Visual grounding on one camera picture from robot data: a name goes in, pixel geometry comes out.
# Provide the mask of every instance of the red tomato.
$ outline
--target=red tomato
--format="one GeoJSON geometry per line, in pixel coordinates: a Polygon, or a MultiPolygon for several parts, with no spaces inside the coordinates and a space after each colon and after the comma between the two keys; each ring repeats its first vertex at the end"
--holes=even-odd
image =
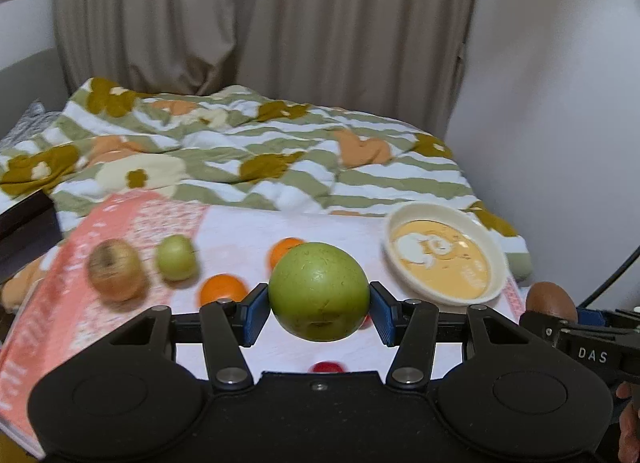
{"type": "Polygon", "coordinates": [[[373,321],[371,320],[371,316],[367,315],[364,319],[364,322],[362,323],[362,326],[360,326],[360,329],[366,329],[372,324],[373,324],[373,321]]]}
{"type": "Polygon", "coordinates": [[[347,370],[338,362],[318,362],[311,366],[310,373],[346,373],[347,370]]]}

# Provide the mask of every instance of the beige curtain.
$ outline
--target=beige curtain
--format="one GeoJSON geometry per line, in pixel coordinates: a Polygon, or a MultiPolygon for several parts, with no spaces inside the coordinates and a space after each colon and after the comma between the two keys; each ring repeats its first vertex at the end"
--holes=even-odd
{"type": "Polygon", "coordinates": [[[68,83],[239,83],[444,135],[473,0],[54,0],[68,83]]]}

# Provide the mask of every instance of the finger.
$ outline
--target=finger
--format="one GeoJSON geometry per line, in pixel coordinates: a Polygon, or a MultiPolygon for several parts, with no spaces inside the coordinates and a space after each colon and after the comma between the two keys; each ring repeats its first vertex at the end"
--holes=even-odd
{"type": "Polygon", "coordinates": [[[620,399],[631,397],[631,385],[628,382],[621,383],[616,389],[616,396],[620,399]]]}
{"type": "Polygon", "coordinates": [[[640,454],[640,441],[635,435],[621,435],[618,459],[620,463],[636,463],[640,454]]]}
{"type": "Polygon", "coordinates": [[[638,417],[631,403],[627,403],[625,410],[620,414],[620,432],[622,435],[636,435],[638,417]]]}

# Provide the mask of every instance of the small green apple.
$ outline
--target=small green apple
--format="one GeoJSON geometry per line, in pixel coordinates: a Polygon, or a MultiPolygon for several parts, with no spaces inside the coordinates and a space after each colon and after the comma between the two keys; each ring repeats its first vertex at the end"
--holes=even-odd
{"type": "Polygon", "coordinates": [[[289,333],[329,342],[361,326],[369,312],[369,283],[348,253],[324,243],[303,243],[273,269],[269,302],[289,333]]]}
{"type": "Polygon", "coordinates": [[[156,248],[156,266],[168,281],[184,281],[198,271],[198,260],[189,237],[165,237],[156,248]]]}

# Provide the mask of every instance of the mandarin orange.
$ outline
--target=mandarin orange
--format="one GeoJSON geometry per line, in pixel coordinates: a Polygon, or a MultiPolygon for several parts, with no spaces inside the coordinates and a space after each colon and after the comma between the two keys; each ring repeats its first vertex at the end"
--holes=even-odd
{"type": "Polygon", "coordinates": [[[232,299],[240,302],[246,297],[249,291],[246,284],[238,277],[229,275],[228,273],[220,273],[209,277],[198,292],[198,303],[202,307],[209,302],[215,302],[218,299],[232,299]]]}
{"type": "Polygon", "coordinates": [[[269,256],[267,258],[269,268],[273,270],[273,268],[276,267],[277,263],[279,263],[280,259],[284,257],[285,253],[289,252],[289,250],[293,247],[303,244],[304,242],[305,241],[303,241],[302,239],[298,239],[297,237],[286,237],[286,239],[281,239],[280,241],[278,241],[269,251],[269,256]]]}

